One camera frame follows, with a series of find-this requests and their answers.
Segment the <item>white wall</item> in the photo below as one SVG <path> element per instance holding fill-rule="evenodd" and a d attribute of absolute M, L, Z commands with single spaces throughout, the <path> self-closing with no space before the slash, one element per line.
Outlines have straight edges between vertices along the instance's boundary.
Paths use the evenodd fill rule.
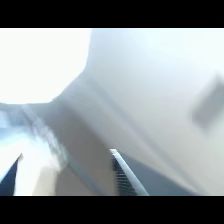
<path fill-rule="evenodd" d="M 224 194 L 224 118 L 207 134 L 191 121 L 224 74 L 223 40 L 223 29 L 95 29 L 79 99 L 64 97 L 110 145 L 194 191 Z"/>

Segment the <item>blurry white object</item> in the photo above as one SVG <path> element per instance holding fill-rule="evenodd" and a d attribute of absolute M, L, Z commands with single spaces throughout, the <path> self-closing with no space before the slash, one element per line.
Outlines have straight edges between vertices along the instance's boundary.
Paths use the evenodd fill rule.
<path fill-rule="evenodd" d="M 0 29 L 0 102 L 43 103 L 84 69 L 91 29 Z"/>

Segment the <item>bright white light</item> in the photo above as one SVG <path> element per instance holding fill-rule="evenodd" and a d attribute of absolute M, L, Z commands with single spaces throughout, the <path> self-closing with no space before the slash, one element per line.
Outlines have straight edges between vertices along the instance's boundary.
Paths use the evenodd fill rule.
<path fill-rule="evenodd" d="M 42 103 L 84 69 L 91 29 L 0 29 L 0 102 Z"/>

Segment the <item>blurry wall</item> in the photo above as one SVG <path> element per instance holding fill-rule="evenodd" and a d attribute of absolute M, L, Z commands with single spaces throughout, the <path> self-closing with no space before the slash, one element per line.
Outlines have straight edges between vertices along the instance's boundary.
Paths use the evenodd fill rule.
<path fill-rule="evenodd" d="M 87 65 L 59 97 L 108 147 L 200 194 L 224 194 L 224 119 L 191 113 L 224 71 L 223 29 L 94 29 Z"/>

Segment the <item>wall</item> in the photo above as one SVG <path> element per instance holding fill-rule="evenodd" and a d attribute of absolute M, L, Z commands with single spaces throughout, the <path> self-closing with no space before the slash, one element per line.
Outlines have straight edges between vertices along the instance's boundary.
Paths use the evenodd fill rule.
<path fill-rule="evenodd" d="M 95 29 L 86 68 L 61 97 L 108 147 L 197 193 L 224 194 L 224 119 L 207 134 L 191 120 L 224 71 L 223 37 L 223 29 Z"/>

